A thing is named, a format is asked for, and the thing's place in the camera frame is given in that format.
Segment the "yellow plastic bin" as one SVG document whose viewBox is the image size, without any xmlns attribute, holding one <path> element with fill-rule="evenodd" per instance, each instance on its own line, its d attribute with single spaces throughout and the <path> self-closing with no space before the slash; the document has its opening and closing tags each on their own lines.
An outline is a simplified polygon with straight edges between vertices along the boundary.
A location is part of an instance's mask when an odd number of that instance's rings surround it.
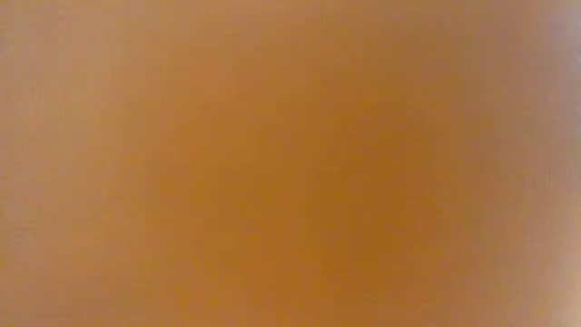
<svg viewBox="0 0 581 327">
<path fill-rule="evenodd" d="M 581 0 L 0 0 L 0 327 L 581 327 Z"/>
</svg>

